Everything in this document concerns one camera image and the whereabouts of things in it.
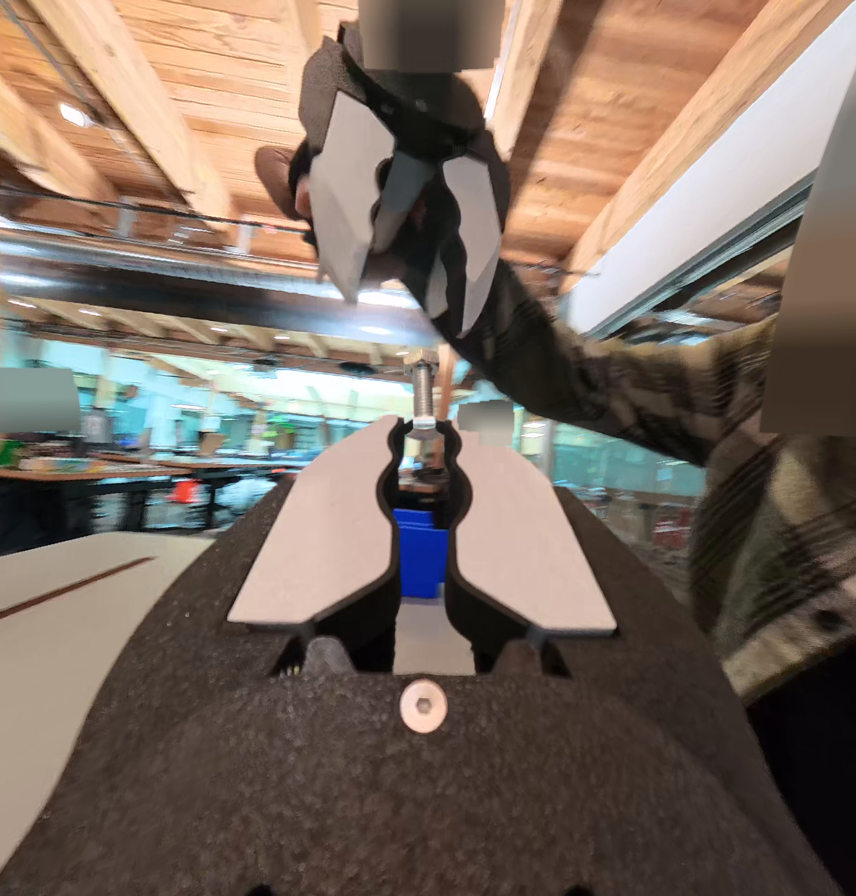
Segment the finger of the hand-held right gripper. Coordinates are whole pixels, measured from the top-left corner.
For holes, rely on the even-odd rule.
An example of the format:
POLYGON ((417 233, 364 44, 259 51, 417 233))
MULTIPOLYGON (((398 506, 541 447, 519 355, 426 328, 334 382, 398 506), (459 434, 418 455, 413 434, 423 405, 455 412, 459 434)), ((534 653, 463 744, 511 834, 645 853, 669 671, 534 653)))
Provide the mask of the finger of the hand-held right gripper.
POLYGON ((449 313, 456 337, 473 329, 488 297, 501 252, 501 222, 487 163, 474 156, 445 161, 441 167, 459 223, 456 239, 463 263, 438 253, 438 309, 449 313))
POLYGON ((371 108, 335 95, 322 151, 310 166, 310 206, 320 269, 349 304, 358 302, 369 256, 384 252, 392 234, 381 212, 379 173, 396 148, 371 108))

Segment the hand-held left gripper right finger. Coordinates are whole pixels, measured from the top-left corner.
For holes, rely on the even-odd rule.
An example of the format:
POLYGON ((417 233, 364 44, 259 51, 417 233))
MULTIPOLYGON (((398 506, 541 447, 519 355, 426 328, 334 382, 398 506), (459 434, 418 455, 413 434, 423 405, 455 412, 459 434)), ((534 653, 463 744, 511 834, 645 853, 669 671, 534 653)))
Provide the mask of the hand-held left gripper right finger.
POLYGON ((449 424, 445 610, 467 641, 613 636, 617 622, 550 481, 449 424))

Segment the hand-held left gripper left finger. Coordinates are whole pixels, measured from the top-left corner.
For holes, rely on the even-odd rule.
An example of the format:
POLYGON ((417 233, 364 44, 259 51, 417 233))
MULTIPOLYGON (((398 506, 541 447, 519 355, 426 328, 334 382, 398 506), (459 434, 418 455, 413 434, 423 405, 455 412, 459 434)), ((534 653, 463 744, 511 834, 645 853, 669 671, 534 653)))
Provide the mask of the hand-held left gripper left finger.
POLYGON ((298 474, 229 623, 299 636, 376 636, 395 621, 399 531, 389 503, 407 430, 399 417, 381 417, 298 474))

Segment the blue plastic bin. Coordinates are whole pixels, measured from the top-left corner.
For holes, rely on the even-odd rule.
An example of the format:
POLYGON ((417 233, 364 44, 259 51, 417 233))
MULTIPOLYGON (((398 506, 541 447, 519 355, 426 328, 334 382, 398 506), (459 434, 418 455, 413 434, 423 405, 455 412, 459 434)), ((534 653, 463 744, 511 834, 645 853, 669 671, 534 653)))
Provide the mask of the blue plastic bin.
POLYGON ((448 530, 442 529, 431 511, 395 509, 399 530, 402 596, 405 599, 438 599, 445 583, 448 530))

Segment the silver hex bolt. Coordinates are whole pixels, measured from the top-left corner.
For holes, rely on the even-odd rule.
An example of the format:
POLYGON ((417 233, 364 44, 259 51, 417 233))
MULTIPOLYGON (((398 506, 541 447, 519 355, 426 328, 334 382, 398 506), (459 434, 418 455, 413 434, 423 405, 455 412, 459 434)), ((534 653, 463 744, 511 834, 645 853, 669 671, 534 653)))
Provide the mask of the silver hex bolt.
POLYGON ((425 348, 412 351, 405 356, 403 364, 404 372, 411 378, 412 418, 435 419, 433 382, 439 366, 438 352, 425 348))

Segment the person's right forearm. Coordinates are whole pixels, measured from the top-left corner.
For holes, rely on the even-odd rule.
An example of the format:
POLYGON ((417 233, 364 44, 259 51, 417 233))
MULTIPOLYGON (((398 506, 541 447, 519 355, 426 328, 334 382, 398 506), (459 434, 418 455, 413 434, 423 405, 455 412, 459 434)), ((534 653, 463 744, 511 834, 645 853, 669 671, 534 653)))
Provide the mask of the person's right forearm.
POLYGON ((725 476, 768 470, 777 437, 760 412, 777 316, 694 345, 594 340, 552 318, 499 263, 474 324, 447 290, 431 321, 515 403, 725 476))

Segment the person's right hand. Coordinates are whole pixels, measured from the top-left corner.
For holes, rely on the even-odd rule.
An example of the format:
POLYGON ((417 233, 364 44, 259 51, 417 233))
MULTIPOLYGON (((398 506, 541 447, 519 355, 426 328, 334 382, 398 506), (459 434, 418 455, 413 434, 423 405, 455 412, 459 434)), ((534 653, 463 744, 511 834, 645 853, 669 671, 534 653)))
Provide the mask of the person's right hand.
POLYGON ((295 154, 272 145, 259 147, 254 154, 258 180, 273 205, 288 219, 300 219, 296 209, 296 186, 292 183, 295 154))

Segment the person's plaid shirt torso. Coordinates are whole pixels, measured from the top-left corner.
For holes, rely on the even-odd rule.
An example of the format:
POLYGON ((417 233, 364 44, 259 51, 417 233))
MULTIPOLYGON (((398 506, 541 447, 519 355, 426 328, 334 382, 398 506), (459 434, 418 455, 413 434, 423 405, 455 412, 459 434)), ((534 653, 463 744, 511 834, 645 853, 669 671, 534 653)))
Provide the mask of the person's plaid shirt torso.
POLYGON ((747 706, 856 644, 856 438, 762 433, 712 454, 691 611, 747 706))

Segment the silver air duct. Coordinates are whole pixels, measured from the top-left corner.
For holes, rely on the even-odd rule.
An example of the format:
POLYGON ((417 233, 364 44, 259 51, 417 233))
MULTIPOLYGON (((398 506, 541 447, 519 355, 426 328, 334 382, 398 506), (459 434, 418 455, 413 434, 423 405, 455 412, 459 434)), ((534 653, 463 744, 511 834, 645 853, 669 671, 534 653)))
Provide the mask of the silver air duct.
POLYGON ((0 226, 0 287, 12 297, 429 346, 437 335, 403 290, 346 302, 328 283, 273 263, 86 234, 0 226))

